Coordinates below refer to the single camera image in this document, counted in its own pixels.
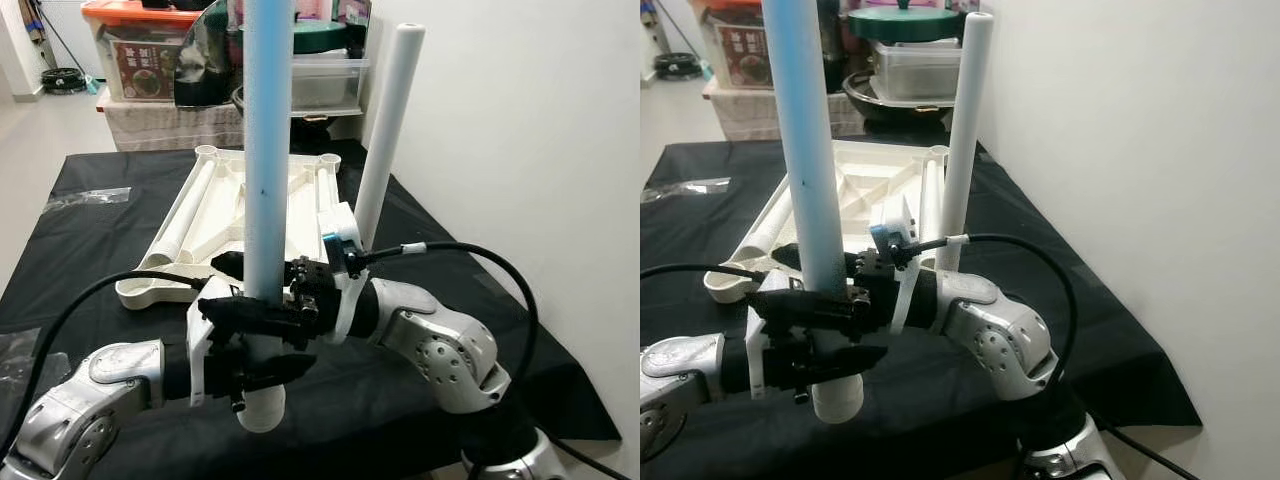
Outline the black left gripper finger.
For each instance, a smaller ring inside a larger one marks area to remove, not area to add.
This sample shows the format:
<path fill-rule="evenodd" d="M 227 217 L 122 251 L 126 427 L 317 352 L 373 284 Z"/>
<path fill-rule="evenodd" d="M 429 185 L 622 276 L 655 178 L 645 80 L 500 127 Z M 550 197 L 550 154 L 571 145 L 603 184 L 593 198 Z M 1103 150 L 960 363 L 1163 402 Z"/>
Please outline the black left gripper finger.
<path fill-rule="evenodd" d="M 810 379 L 849 378 L 873 369 L 887 353 L 886 346 L 815 346 L 808 364 Z"/>
<path fill-rule="evenodd" d="M 282 355 L 251 364 L 242 371 L 242 390 L 262 390 L 269 387 L 283 387 L 303 376 L 315 364 L 314 355 Z"/>

